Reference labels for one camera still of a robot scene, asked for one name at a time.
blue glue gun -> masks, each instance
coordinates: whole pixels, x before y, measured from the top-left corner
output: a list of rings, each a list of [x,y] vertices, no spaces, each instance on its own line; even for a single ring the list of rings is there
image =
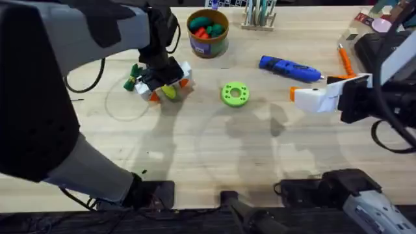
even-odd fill
[[[303,82],[314,82],[323,77],[320,72],[314,68],[266,55],[261,57],[259,68]]]

wooden tabletop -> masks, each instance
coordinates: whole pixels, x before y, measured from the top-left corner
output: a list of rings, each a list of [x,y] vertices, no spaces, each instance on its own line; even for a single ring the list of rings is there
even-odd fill
[[[312,66],[327,75],[345,74],[337,40],[360,8],[278,7],[274,32],[240,29],[242,8],[221,8],[228,17],[229,46],[220,57],[202,59],[191,51],[185,22],[198,8],[173,8],[182,35],[175,53],[188,61],[194,91],[177,103],[149,105],[123,89],[137,51],[107,59],[99,85],[73,103],[81,131],[117,165],[145,180],[175,181],[175,207],[218,205],[222,190],[236,190],[259,206],[281,205],[272,185],[281,179],[319,176],[328,170],[360,168],[397,204],[416,199],[416,155],[395,155],[370,136],[375,119],[347,125],[339,113],[306,114],[289,102],[290,86],[304,84],[257,68],[261,55]],[[70,74],[74,88],[88,86],[99,62]],[[230,81],[246,83],[250,101],[239,109],[224,105],[220,88]],[[387,125],[380,138],[406,147]],[[86,196],[77,194],[83,199]],[[83,210],[58,188],[5,175],[0,177],[0,212]]]

yellow toy piece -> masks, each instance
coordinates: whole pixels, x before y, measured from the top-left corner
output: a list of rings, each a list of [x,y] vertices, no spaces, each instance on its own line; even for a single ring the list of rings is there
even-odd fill
[[[168,86],[168,85],[164,85],[161,87],[162,91],[164,92],[164,94],[166,94],[166,96],[170,99],[174,99],[176,98],[176,90],[173,86]]]

gray robot arm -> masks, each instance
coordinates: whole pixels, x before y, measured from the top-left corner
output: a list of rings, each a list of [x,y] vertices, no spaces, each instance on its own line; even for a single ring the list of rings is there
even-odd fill
[[[325,172],[322,179],[285,179],[279,185],[286,207],[338,208],[368,234],[416,233],[381,186],[359,169]]]
[[[359,196],[349,196],[343,210],[368,234],[416,233],[415,226],[384,194],[375,190],[359,192]]]
[[[87,62],[137,49],[156,86],[180,79],[181,68],[166,52],[176,17],[168,8],[108,0],[60,2],[66,4],[0,1],[0,172],[122,207],[146,206],[155,186],[86,141],[62,78]],[[173,206],[173,198],[164,204]]]

green ring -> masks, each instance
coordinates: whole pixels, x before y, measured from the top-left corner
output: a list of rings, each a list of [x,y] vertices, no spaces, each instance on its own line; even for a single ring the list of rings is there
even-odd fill
[[[233,89],[237,89],[239,91],[239,97],[234,97],[231,95],[231,91]],[[249,98],[250,91],[248,90],[247,86],[244,83],[238,81],[230,82],[221,89],[221,99],[230,107],[241,107],[246,104]]]

